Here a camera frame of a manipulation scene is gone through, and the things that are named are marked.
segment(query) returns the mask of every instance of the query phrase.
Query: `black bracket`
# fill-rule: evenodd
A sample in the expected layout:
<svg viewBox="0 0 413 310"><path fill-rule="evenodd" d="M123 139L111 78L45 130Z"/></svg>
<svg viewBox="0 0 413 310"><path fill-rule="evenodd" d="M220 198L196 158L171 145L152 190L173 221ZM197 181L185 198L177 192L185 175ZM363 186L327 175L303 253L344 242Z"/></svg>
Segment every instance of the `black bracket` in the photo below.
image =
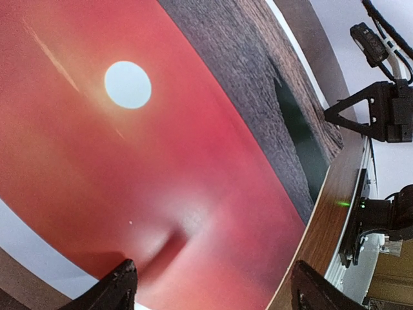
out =
<svg viewBox="0 0 413 310"><path fill-rule="evenodd" d="M350 218L339 248L341 263L349 268L358 264L365 238L385 234L390 241L413 239L413 185L394 194L394 199L371 200L367 170L360 172Z"/></svg>
<svg viewBox="0 0 413 310"><path fill-rule="evenodd" d="M385 45L366 23L351 27L350 35L363 51L370 67L375 68L388 57Z"/></svg>
<svg viewBox="0 0 413 310"><path fill-rule="evenodd" d="M363 310L303 261L292 270L293 310Z"/></svg>
<svg viewBox="0 0 413 310"><path fill-rule="evenodd" d="M89 291L59 310L133 310L136 289L134 262L125 260Z"/></svg>
<svg viewBox="0 0 413 310"><path fill-rule="evenodd" d="M368 101L370 125L350 121L340 112L363 101ZM407 80L395 83L376 82L325 111L330 123L345 127L378 141L389 143L412 142L413 88Z"/></svg>
<svg viewBox="0 0 413 310"><path fill-rule="evenodd" d="M351 263L354 265L358 264L360 250L364 243L364 240L360 237L362 231L362 207L364 206L363 202L368 198L369 194L370 185L367 170L362 169L353 202L353 209L351 210L350 218L339 248L341 263L346 266L346 268L349 268Z"/></svg>

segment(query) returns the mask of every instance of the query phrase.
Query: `sun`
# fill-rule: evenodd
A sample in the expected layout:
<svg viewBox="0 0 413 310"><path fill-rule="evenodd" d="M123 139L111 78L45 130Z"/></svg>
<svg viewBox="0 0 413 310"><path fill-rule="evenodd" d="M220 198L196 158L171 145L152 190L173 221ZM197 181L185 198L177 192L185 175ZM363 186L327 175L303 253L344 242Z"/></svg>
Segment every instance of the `sun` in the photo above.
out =
<svg viewBox="0 0 413 310"><path fill-rule="evenodd" d="M143 107L152 94L148 74L131 61L118 61L105 74L105 88L110 99L120 107Z"/></svg>

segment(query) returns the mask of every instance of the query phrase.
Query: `wall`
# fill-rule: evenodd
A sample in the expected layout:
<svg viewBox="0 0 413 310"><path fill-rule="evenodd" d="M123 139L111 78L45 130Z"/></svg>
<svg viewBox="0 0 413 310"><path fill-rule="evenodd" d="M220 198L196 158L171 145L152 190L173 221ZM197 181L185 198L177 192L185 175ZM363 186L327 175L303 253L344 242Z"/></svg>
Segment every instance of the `wall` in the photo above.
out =
<svg viewBox="0 0 413 310"><path fill-rule="evenodd" d="M340 63L348 89L351 94L376 81L387 80L378 68L370 68L363 53L350 37L350 27L366 22L371 28L373 23L360 0L310 0ZM413 1L373 0L377 9L387 21L413 45ZM356 106L359 121L368 119L367 106ZM400 191L413 183L413 144L390 145L374 142L378 173L379 197Z"/></svg>
<svg viewBox="0 0 413 310"><path fill-rule="evenodd" d="M404 242L400 257L380 254L368 296L413 305L413 241Z"/></svg>

